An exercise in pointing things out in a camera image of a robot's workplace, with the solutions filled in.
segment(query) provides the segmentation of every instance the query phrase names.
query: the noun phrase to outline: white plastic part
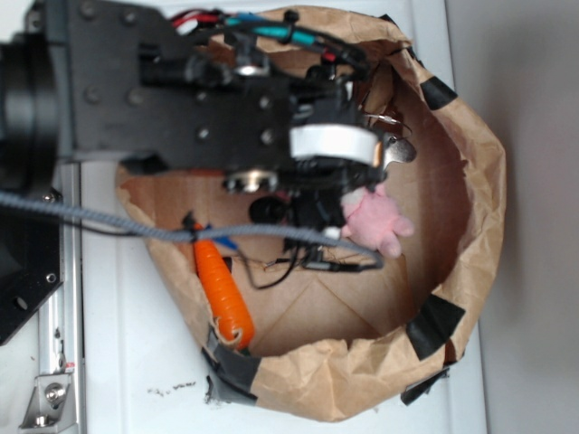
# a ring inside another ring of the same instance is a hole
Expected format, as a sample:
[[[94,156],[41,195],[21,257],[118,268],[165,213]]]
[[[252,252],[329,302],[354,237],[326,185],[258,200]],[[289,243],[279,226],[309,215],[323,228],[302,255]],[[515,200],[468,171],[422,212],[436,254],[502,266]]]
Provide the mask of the white plastic part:
[[[377,143],[374,133],[349,125],[306,125],[289,133],[290,153],[297,160],[331,156],[374,165]]]

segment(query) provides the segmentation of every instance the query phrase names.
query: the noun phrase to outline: metal bracket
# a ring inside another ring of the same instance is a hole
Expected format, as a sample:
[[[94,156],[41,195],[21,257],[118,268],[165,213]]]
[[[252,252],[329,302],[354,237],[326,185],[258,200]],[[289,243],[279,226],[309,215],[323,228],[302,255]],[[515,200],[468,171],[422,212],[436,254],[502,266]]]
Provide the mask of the metal bracket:
[[[60,201],[56,191],[43,196]],[[58,224],[0,210],[0,345],[6,344],[62,283]]]
[[[36,377],[33,396],[18,432],[56,434],[76,422],[75,390],[71,374]]]

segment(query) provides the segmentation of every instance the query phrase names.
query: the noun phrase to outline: white wall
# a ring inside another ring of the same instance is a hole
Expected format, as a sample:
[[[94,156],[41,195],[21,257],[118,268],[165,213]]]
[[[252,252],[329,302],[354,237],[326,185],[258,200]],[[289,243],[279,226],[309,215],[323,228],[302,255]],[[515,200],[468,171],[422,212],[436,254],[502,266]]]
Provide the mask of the white wall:
[[[459,94],[508,152],[481,319],[489,430],[579,430],[579,1],[447,0]]]

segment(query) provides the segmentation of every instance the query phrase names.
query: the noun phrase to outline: blue wire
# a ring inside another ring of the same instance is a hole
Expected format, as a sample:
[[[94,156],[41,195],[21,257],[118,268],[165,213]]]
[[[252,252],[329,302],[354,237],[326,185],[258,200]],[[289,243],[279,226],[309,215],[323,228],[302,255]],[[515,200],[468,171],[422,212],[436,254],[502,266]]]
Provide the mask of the blue wire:
[[[228,18],[225,22],[228,25],[236,25],[247,22],[266,21],[264,18],[254,14],[237,14],[234,18]],[[252,30],[261,36],[267,36],[274,39],[283,40],[288,37],[289,31],[285,27],[256,27]],[[291,42],[300,43],[302,45],[314,45],[316,43],[316,36],[300,31],[294,32],[291,36]]]

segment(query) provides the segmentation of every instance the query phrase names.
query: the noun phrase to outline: black metal bracket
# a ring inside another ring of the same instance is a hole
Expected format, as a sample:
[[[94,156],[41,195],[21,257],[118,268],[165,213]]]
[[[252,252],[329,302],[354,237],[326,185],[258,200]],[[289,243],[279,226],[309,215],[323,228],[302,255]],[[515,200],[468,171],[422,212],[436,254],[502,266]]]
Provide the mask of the black metal bracket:
[[[60,201],[59,193],[43,196]],[[0,208],[0,345],[6,344],[62,283],[61,230]]]

